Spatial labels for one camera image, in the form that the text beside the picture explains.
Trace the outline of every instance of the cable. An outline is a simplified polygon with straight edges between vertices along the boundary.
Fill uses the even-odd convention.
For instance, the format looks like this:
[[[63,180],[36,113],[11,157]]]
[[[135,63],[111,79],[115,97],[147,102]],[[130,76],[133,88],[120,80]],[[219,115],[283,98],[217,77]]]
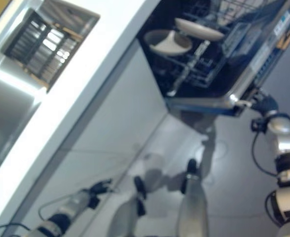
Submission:
[[[42,220],[42,221],[45,221],[45,219],[43,218],[42,214],[41,214],[41,211],[46,208],[47,206],[50,206],[58,201],[61,201],[61,200],[64,200],[64,199],[67,199],[67,198],[70,198],[72,195],[74,195],[74,193],[72,194],[68,194],[68,195],[65,195],[65,196],[62,196],[62,197],[59,197],[57,199],[54,199],[52,201],[49,201],[45,204],[43,204],[42,206],[39,207],[39,209],[37,210],[37,214],[39,216],[39,218]]]
[[[265,212],[267,213],[268,217],[270,218],[270,220],[278,227],[281,227],[282,225],[277,221],[275,220],[271,213],[269,212],[269,209],[268,209],[268,201],[269,199],[271,199],[271,196],[272,194],[274,193],[274,191],[272,191],[271,193],[268,194],[268,196],[265,198],[265,201],[264,201],[264,210]]]
[[[264,168],[261,167],[261,165],[258,163],[258,161],[256,160],[255,158],[255,154],[254,154],[254,147],[255,147],[255,143],[257,141],[257,138],[259,136],[259,132],[256,133],[256,135],[254,136],[254,139],[253,139],[253,143],[252,143],[252,158],[253,158],[253,161],[254,161],[254,164],[257,166],[257,168],[259,170],[261,170],[263,173],[267,174],[267,175],[270,175],[272,177],[276,177],[277,174],[274,174],[274,173],[271,173],[267,170],[265,170]]]
[[[5,228],[5,227],[8,227],[8,226],[20,226],[20,227],[26,229],[27,231],[30,231],[30,228],[28,228],[27,226],[25,226],[25,225],[23,225],[21,223],[14,223],[14,222],[8,223],[6,225],[0,225],[0,228]]]

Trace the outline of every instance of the sticker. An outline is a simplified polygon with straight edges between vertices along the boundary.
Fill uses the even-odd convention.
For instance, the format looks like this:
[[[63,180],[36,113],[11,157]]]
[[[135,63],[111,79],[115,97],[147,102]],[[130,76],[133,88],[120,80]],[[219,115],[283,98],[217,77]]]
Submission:
[[[283,29],[287,26],[289,21],[290,21],[290,13],[289,11],[286,11],[279,20],[278,24],[274,27],[273,30],[274,34],[276,36],[279,36],[282,33]]]
[[[250,63],[250,68],[256,73],[270,55],[270,47],[264,43]]]

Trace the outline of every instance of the white countertop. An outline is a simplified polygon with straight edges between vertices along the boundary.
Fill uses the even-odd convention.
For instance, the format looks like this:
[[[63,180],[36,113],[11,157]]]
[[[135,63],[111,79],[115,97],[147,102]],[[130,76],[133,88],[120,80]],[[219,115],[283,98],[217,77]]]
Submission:
[[[101,18],[0,167],[0,224],[10,221],[34,181],[159,2],[68,1],[99,14]]]

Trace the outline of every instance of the stainless steel sink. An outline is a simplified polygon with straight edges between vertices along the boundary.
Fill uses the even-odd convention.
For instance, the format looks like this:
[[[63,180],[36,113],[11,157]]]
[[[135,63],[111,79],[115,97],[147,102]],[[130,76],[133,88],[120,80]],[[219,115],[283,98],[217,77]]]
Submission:
[[[59,0],[17,2],[0,17],[0,165],[100,18]]]

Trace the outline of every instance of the white bowl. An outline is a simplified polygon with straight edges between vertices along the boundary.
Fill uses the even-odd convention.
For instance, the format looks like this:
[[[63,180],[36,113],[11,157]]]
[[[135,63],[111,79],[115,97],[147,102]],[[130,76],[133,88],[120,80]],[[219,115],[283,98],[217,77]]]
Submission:
[[[192,49],[192,41],[176,31],[153,30],[145,34],[144,41],[152,51],[168,56],[182,55]]]
[[[175,23],[182,32],[201,40],[219,41],[224,37],[219,31],[181,18],[175,18]]]

